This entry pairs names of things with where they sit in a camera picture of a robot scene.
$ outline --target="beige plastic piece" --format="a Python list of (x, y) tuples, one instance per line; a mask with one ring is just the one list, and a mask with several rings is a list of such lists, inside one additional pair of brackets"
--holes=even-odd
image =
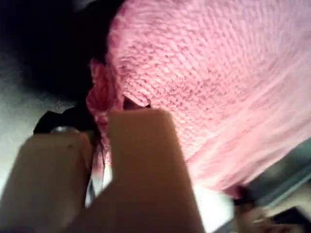
[(203, 233), (170, 114), (113, 113), (109, 137), (113, 180), (86, 210), (91, 164), (86, 135), (30, 138), (0, 203), (0, 230), (58, 232), (68, 226), (63, 232)]

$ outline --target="pink knitted garment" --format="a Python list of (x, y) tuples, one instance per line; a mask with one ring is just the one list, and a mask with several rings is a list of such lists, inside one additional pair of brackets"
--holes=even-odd
[(193, 183), (229, 190), (311, 136), (311, 1), (127, 0), (91, 70), (105, 148), (123, 96), (164, 108)]

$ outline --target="black fabric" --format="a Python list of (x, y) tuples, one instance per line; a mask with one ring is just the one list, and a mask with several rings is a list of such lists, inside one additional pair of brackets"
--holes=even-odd
[(58, 126), (70, 126), (82, 132), (92, 131), (95, 133), (97, 138), (100, 137), (97, 125), (95, 124), (86, 105), (83, 103), (67, 109), (62, 114), (47, 111), (38, 121), (34, 129), (34, 134), (49, 133)]

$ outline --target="blurry background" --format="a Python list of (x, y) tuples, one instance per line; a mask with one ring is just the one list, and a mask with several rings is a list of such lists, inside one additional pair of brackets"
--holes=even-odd
[[(104, 61), (109, 22), (121, 3), (0, 1), (0, 192), (19, 146), (40, 117), (84, 103), (92, 85), (88, 62)], [(255, 179), (249, 187), (259, 204), (273, 214), (293, 205), (308, 211), (310, 162), (311, 142), (306, 142)], [(207, 232), (230, 221), (229, 197), (197, 186), (194, 191)]]

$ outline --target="pink knit fabric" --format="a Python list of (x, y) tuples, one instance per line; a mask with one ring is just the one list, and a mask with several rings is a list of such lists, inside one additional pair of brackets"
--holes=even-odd
[(229, 190), (311, 136), (311, 1), (127, 0), (91, 70), (107, 149), (123, 96), (167, 109), (193, 183)]

